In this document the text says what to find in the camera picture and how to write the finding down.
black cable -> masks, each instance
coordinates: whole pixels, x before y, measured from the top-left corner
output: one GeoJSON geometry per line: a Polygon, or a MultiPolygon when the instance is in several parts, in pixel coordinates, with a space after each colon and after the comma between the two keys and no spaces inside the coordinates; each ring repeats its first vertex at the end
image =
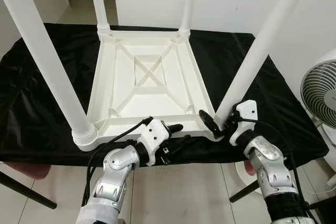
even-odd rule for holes
{"type": "Polygon", "coordinates": [[[130,128],[129,130],[125,131],[124,133],[120,134],[119,136],[116,136],[115,138],[111,139],[109,142],[104,143],[102,145],[100,145],[95,151],[94,153],[91,155],[89,162],[88,162],[88,167],[87,167],[87,171],[86,171],[86,184],[85,184],[85,189],[84,189],[84,194],[83,194],[83,199],[82,199],[82,206],[86,205],[86,203],[89,200],[90,197],[90,181],[91,178],[93,176],[94,171],[96,170],[97,166],[93,166],[91,169],[91,163],[93,161],[93,158],[100,152],[102,152],[105,148],[109,147],[113,142],[119,140],[120,138],[126,136],[127,134],[131,133],[132,131],[134,131],[135,129],[137,129],[140,125],[142,124],[148,124],[150,123],[150,121],[152,120],[152,117],[143,119],[141,122],[139,122],[137,125],[135,125],[134,127],[130,128]]]}
{"type": "Polygon", "coordinates": [[[297,186],[297,189],[298,189],[298,193],[299,193],[299,197],[300,197],[301,203],[302,203],[303,207],[305,208],[305,211],[308,214],[308,216],[311,219],[313,219],[313,221],[315,222],[315,224],[318,224],[318,222],[315,220],[315,217],[313,216],[313,214],[311,213],[311,211],[308,209],[307,203],[306,203],[305,198],[303,196],[302,189],[301,189],[301,184],[300,184],[300,180],[299,180],[299,175],[298,175],[296,163],[295,163],[295,160],[294,160],[293,151],[292,151],[292,149],[290,147],[290,144],[287,141],[287,139],[276,128],[274,128],[272,125],[270,125],[268,123],[265,123],[263,121],[252,120],[252,119],[245,119],[245,118],[238,118],[238,121],[245,121],[245,122],[263,124],[263,125],[271,128],[272,130],[274,130],[282,138],[282,140],[284,141],[284,143],[286,145],[287,151],[289,153],[289,160],[292,163],[294,178],[295,178],[295,181],[296,181],[296,186],[297,186]]]}

white wall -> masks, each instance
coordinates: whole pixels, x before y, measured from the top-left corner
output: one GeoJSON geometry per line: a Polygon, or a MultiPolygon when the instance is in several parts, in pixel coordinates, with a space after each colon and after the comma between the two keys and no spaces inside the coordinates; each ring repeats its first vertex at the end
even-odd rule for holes
{"type": "MultiPolygon", "coordinates": [[[[178,27],[184,0],[116,0],[120,25],[178,27]]],[[[276,0],[196,0],[192,28],[257,34],[276,0]]],[[[301,78],[336,47],[336,0],[301,0],[270,51],[299,97],[301,78]]]]}
{"type": "MultiPolygon", "coordinates": [[[[67,0],[34,0],[42,20],[55,23],[68,6],[67,0]]],[[[0,0],[0,59],[20,38],[20,34],[3,0],[0,0]]]]}

white fan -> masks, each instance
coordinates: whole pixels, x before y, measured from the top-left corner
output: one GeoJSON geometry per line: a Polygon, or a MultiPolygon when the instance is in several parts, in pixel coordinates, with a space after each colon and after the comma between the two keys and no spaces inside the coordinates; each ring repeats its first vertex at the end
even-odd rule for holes
{"type": "MultiPolygon", "coordinates": [[[[324,159],[336,171],[336,49],[324,55],[305,74],[301,83],[301,97],[310,113],[318,120],[320,132],[329,147],[324,159]]],[[[328,182],[336,185],[336,175],[328,182]]]]}

black cloth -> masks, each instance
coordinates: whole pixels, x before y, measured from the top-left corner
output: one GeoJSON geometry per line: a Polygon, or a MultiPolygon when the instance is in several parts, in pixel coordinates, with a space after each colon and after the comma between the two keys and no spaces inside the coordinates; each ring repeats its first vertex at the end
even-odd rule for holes
{"type": "MultiPolygon", "coordinates": [[[[97,62],[99,39],[93,25],[45,24],[68,77],[85,110],[97,62]]],[[[115,30],[173,30],[112,26],[115,30]]],[[[251,34],[193,30],[190,43],[210,100],[216,110],[253,42],[251,34]]],[[[258,115],[277,128],[291,143],[298,165],[323,157],[328,148],[303,107],[268,57],[244,99],[258,104],[258,115]]],[[[256,125],[287,153],[283,140],[272,130],[256,125]]],[[[203,137],[187,142],[172,156],[172,164],[228,163],[245,159],[225,137],[211,142],[203,137]]],[[[113,147],[125,147],[115,143],[113,147]]],[[[82,152],[72,141],[71,130],[22,39],[0,62],[0,160],[60,165],[87,165],[91,152],[82,152]]],[[[100,163],[103,155],[98,155],[100,163]]]]}

